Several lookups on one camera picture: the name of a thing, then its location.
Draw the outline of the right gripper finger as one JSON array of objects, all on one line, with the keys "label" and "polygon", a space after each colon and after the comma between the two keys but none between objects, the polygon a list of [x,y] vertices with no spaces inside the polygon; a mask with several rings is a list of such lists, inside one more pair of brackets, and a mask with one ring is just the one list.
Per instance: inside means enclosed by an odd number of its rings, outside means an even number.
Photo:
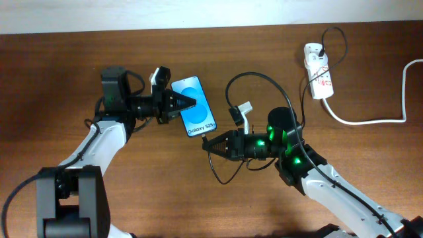
[{"label": "right gripper finger", "polygon": [[204,148],[204,151],[207,151],[208,153],[217,155],[217,156],[222,157],[224,159],[230,159],[230,153],[225,147],[221,148],[221,149],[208,147],[208,148]]},{"label": "right gripper finger", "polygon": [[217,136],[208,141],[207,148],[208,149],[225,149],[230,142],[231,139],[231,130]]}]

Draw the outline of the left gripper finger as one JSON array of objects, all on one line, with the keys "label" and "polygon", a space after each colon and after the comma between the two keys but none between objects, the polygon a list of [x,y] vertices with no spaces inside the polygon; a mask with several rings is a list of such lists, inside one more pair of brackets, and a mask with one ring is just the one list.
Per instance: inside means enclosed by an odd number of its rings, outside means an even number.
[{"label": "left gripper finger", "polygon": [[171,91],[171,104],[173,108],[191,108],[196,106],[196,99]]},{"label": "left gripper finger", "polygon": [[186,107],[186,108],[177,108],[177,109],[172,109],[171,111],[170,111],[170,119],[171,120],[174,120],[175,118],[178,118],[178,117],[180,117],[181,116],[181,112],[184,112],[184,111],[187,111],[187,110],[190,110],[191,108],[193,108],[194,106],[189,106],[189,107]]}]

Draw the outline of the blue Samsung smartphone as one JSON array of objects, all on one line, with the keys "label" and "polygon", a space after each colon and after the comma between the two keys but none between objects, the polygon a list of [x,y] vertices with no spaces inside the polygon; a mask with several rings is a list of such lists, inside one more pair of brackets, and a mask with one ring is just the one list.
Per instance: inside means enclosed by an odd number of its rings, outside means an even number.
[{"label": "blue Samsung smartphone", "polygon": [[176,93],[196,100],[195,106],[180,113],[188,137],[193,138],[217,129],[215,118],[198,76],[172,82],[171,88]]}]

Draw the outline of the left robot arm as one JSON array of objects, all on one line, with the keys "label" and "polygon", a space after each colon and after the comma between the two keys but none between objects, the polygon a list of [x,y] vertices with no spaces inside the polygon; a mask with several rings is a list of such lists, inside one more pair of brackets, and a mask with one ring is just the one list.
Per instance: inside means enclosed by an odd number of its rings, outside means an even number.
[{"label": "left robot arm", "polygon": [[137,73],[111,66],[100,73],[103,97],[89,133],[57,167],[44,167],[36,181],[38,237],[133,237],[112,225],[103,176],[115,154],[134,132],[137,120],[167,124],[196,100],[167,88],[171,72],[158,67],[150,76],[151,93],[130,89],[128,77]]}]

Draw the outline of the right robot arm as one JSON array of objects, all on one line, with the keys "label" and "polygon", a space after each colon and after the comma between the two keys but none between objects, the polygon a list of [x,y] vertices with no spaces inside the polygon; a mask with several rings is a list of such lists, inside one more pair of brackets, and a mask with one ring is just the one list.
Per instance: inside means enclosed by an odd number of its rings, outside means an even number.
[{"label": "right robot arm", "polygon": [[280,178],[318,202],[350,229],[337,227],[326,237],[421,237],[422,217],[406,219],[384,208],[347,182],[327,160],[304,142],[292,109],[277,107],[268,114],[266,132],[229,130],[203,139],[208,155],[248,165],[270,159]]}]

